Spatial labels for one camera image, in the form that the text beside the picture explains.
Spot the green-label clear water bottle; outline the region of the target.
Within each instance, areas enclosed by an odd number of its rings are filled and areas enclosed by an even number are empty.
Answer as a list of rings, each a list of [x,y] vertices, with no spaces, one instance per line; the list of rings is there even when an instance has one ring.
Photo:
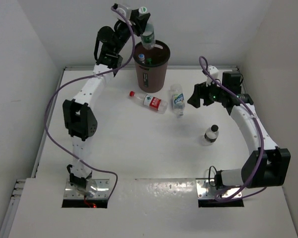
[[[139,12],[139,16],[144,16],[145,14],[149,13],[149,10],[146,7],[142,6],[139,8],[138,12]],[[150,17],[147,21],[145,30],[141,35],[141,41],[142,41],[142,46],[146,50],[151,50],[155,46],[154,26],[153,26],[152,20],[150,20]]]

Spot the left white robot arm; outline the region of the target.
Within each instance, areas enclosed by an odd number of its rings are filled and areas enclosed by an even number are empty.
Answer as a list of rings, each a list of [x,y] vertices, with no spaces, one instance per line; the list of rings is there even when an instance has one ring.
[[[114,27],[102,27],[96,37],[94,58],[96,64],[93,77],[88,79],[83,88],[72,100],[63,102],[65,127],[72,139],[74,159],[67,166],[70,183],[85,189],[92,176],[92,170],[81,161],[88,158],[91,152],[91,137],[97,130],[98,122],[93,113],[97,97],[106,84],[115,77],[116,68],[120,67],[123,58],[120,51],[131,36],[141,36],[147,26],[150,13],[132,10],[128,25],[119,19]]]

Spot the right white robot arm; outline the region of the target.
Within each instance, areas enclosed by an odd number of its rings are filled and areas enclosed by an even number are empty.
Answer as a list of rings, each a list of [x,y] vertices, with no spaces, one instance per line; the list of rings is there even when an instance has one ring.
[[[220,85],[215,77],[218,72],[207,73],[207,81],[194,86],[188,104],[195,108],[222,104],[240,129],[249,150],[249,158],[242,168],[218,171],[215,185],[225,187],[246,186],[247,188],[281,186],[285,182],[291,154],[280,148],[268,135],[257,116],[254,103],[241,87]]]

